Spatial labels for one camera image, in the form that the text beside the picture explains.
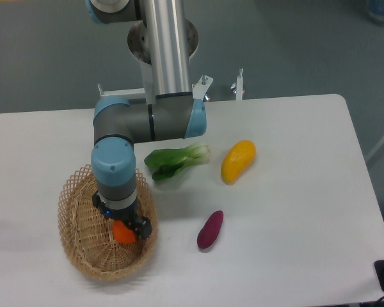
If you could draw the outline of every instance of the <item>purple sweet potato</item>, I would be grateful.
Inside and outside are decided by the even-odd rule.
[[[197,242],[200,249],[209,248],[214,244],[222,227],[222,222],[223,211],[213,212],[198,234]]]

